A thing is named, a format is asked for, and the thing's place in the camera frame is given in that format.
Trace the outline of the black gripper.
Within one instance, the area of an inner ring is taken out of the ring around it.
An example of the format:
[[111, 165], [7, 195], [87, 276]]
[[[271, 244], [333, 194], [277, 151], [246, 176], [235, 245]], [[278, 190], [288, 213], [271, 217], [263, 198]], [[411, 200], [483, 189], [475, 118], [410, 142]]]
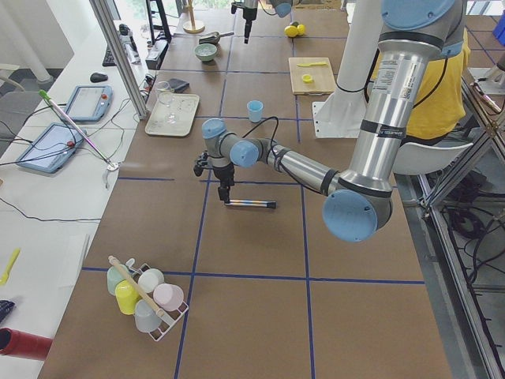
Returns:
[[233, 1], [231, 3], [231, 13], [235, 14], [237, 9], [241, 9], [242, 17], [245, 19], [244, 43], [249, 42], [253, 21], [257, 16], [258, 0]]
[[193, 172], [200, 177], [204, 170], [211, 170], [220, 181], [219, 199], [224, 204], [230, 203], [230, 187], [234, 185], [234, 164], [226, 157], [213, 157], [208, 152], [202, 152], [195, 160]]

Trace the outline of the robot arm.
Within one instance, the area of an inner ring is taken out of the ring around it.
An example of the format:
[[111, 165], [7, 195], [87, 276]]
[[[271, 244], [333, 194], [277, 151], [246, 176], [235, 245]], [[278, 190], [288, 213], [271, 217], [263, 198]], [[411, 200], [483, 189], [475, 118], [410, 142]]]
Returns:
[[350, 165], [336, 171], [303, 156], [274, 138], [239, 137], [225, 122], [204, 122], [204, 152], [196, 175], [210, 170], [218, 194], [230, 203], [236, 167], [261, 162], [324, 195], [323, 219], [337, 238], [360, 242], [383, 227], [392, 213], [389, 181], [406, 136], [414, 102], [428, 64], [448, 60], [462, 49], [463, 1], [360, 1], [348, 44], [359, 51], [358, 66], [379, 70], [371, 88]]
[[[274, 11], [274, 15], [283, 18], [290, 13], [290, 11], [299, 3], [299, 1], [271, 0], [269, 3]], [[253, 22], [257, 17], [259, 4], [260, 1], [257, 0], [231, 2], [230, 11], [232, 14], [235, 14], [238, 9], [242, 10], [242, 18], [245, 20], [244, 44], [249, 43], [250, 33], [252, 30]]]

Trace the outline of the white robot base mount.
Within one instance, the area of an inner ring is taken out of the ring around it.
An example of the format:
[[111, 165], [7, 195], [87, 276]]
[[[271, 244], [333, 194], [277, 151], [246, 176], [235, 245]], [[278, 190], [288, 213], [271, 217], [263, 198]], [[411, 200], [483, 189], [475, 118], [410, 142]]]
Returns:
[[357, 1], [343, 51], [335, 91], [325, 102], [314, 102], [317, 138], [356, 138], [365, 116], [365, 89], [373, 70], [383, 20], [381, 2]]

